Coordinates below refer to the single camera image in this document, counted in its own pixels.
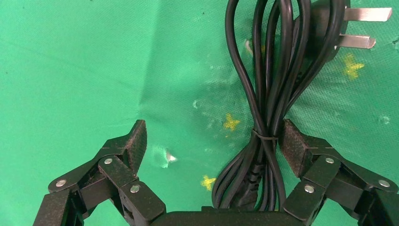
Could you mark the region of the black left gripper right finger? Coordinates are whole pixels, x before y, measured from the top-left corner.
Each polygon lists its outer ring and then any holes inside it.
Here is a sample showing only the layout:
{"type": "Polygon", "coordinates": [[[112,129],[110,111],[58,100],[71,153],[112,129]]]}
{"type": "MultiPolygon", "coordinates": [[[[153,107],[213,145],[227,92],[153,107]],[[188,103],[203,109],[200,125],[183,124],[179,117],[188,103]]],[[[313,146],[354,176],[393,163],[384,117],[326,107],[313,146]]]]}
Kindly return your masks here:
{"type": "Polygon", "coordinates": [[[399,187],[393,181],[345,159],[325,139],[302,133],[289,119],[279,146],[300,179],[283,210],[302,225],[311,225],[328,199],[360,226],[398,225],[399,187]]]}

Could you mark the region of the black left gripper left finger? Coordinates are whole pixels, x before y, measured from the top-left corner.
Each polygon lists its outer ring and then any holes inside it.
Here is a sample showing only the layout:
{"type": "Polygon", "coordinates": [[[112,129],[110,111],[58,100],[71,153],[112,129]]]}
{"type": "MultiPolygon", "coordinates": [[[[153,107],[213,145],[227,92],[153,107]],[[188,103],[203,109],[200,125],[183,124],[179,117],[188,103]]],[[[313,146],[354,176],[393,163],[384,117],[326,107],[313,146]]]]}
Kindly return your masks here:
{"type": "Polygon", "coordinates": [[[146,147],[146,124],[137,120],[126,135],[107,140],[91,160],[48,185],[34,225],[82,226],[109,200],[130,226],[149,226],[166,206],[137,175],[146,147]]]}

